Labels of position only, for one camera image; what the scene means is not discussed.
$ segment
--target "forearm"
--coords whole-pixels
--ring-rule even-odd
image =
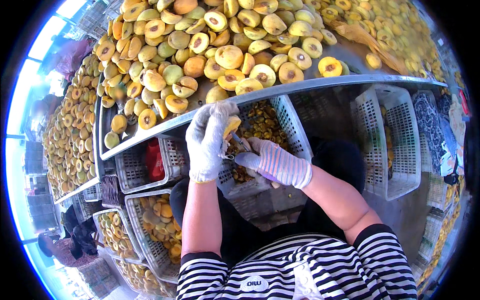
[[[359,228],[363,230],[368,225],[381,223],[377,214],[353,186],[319,167],[312,165],[312,180],[302,191],[345,232],[349,243],[353,243],[360,233],[357,232]]]
[[[182,224],[182,257],[188,253],[214,252],[220,255],[222,218],[216,182],[190,180]]]

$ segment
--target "glove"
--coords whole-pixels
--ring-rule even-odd
[[[278,144],[268,140],[251,137],[248,142],[260,156],[252,152],[237,154],[235,162],[251,168],[267,179],[283,185],[304,188],[312,179],[312,166],[303,159],[283,150]]]
[[[218,177],[222,156],[227,149],[224,147],[223,131],[228,117],[238,113],[237,104],[233,101],[215,102],[197,111],[185,135],[191,180],[202,183]]]

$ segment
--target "black and white striped shirt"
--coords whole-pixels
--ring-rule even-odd
[[[396,235],[383,224],[353,246],[322,234],[286,237],[231,270],[212,252],[182,258],[177,299],[405,299],[417,291]]]

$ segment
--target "woman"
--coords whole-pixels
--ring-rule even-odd
[[[317,141],[312,164],[279,145],[248,142],[235,162],[302,190],[297,223],[261,232],[217,190],[223,132],[234,102],[198,110],[186,132],[190,181],[170,195],[182,227],[177,299],[405,299],[415,281],[396,235],[361,192],[364,167],[352,144]]]
[[[94,261],[98,254],[90,236],[95,229],[93,219],[89,218],[73,229],[73,235],[54,243],[46,235],[38,236],[38,246],[47,257],[55,258],[64,266],[79,267]]]

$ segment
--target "dark hair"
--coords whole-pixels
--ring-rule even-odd
[[[47,248],[47,243],[45,242],[44,237],[46,238],[46,236],[44,236],[43,234],[40,234],[36,242],[38,243],[38,246],[40,250],[43,252],[43,254],[45,254],[47,257],[52,257],[53,255],[52,251],[50,251],[50,249]]]

